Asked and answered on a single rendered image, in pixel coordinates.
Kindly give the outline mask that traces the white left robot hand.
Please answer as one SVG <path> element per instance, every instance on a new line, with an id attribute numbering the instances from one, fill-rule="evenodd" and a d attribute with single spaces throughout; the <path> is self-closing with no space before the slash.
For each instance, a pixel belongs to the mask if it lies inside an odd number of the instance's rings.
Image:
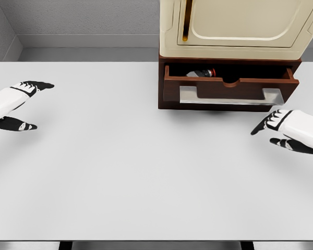
<path id="1" fill-rule="evenodd" d="M 22 106 L 37 92 L 53 87 L 53 84 L 42 81 L 23 81 L 0 90 L 0 129 L 17 132 L 36 130 L 36 125 L 9 117 L 8 114 Z"/>

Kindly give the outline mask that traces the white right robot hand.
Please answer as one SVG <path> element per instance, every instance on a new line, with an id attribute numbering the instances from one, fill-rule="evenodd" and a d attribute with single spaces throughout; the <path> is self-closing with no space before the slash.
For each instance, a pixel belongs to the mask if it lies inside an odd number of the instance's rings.
<path id="1" fill-rule="evenodd" d="M 264 129 L 278 131 L 287 137 L 271 138 L 270 143 L 294 152 L 313 155 L 313 116 L 300 110 L 277 109 L 261 120 L 251 131 L 251 135 Z"/>

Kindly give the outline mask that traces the brown wooden drawer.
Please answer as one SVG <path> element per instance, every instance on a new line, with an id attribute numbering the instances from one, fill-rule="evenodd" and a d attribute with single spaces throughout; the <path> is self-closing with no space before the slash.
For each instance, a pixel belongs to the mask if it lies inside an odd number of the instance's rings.
<path id="1" fill-rule="evenodd" d="M 204 69 L 214 69 L 216 77 L 186 76 Z M 285 103 L 298 85 L 291 68 L 284 66 L 173 64 L 164 68 L 163 100 L 180 103 L 179 87 L 195 86 L 199 98 L 263 99 L 263 88 L 280 89 Z"/>

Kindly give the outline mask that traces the cream and brown cabinet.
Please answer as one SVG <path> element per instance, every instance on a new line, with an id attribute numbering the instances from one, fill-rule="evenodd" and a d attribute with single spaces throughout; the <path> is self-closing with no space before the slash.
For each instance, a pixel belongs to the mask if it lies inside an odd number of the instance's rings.
<path id="1" fill-rule="evenodd" d="M 166 65 L 284 66 L 293 76 L 313 38 L 313 0 L 160 0 L 160 109 L 269 111 L 273 106 L 180 104 L 163 100 Z"/>

